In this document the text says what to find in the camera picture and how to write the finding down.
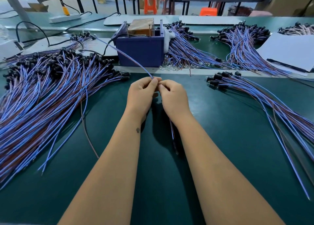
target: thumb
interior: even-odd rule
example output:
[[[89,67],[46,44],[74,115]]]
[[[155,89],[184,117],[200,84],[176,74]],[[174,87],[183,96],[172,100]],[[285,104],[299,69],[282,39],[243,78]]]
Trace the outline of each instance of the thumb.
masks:
[[[147,86],[147,89],[151,92],[155,92],[155,89],[157,87],[158,84],[158,79],[154,78],[151,80],[151,82],[149,83],[149,85]]]
[[[159,90],[160,96],[162,96],[163,93],[168,91],[168,89],[163,85],[158,85],[158,90]]]

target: forearm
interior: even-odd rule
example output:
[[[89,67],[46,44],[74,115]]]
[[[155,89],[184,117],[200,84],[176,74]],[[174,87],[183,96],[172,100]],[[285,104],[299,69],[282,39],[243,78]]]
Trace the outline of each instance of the forearm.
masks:
[[[177,128],[207,224],[284,224],[193,116]]]
[[[140,127],[140,119],[124,113],[59,225],[130,224]]]

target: hand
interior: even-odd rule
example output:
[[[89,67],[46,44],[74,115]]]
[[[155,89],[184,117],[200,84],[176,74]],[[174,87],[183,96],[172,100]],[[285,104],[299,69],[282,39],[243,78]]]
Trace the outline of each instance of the hand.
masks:
[[[176,126],[186,116],[192,116],[186,91],[181,84],[173,80],[163,80],[158,83],[158,89],[162,106]]]
[[[157,84],[162,79],[160,77],[145,77],[131,84],[128,92],[128,100],[125,111],[141,120],[146,119],[153,98],[158,96]]]

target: plastic container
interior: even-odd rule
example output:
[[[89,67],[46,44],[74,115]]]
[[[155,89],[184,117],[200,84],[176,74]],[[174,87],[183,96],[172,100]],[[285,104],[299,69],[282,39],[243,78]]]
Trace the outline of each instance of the plastic container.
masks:
[[[155,30],[155,36],[151,37],[128,37],[127,23],[112,36],[117,49],[136,60],[144,67],[159,67],[164,61],[164,30],[160,20],[160,30]],[[125,67],[138,67],[133,61],[118,52],[120,65]]]

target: gray post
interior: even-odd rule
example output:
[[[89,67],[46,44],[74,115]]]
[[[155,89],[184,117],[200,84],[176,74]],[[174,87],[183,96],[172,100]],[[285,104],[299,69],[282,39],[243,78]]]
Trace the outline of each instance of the gray post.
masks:
[[[18,0],[8,0],[11,7],[18,13],[22,21],[30,22],[30,19],[23,7],[21,6],[20,2]],[[26,28],[30,29],[30,25],[28,23],[24,23]]]

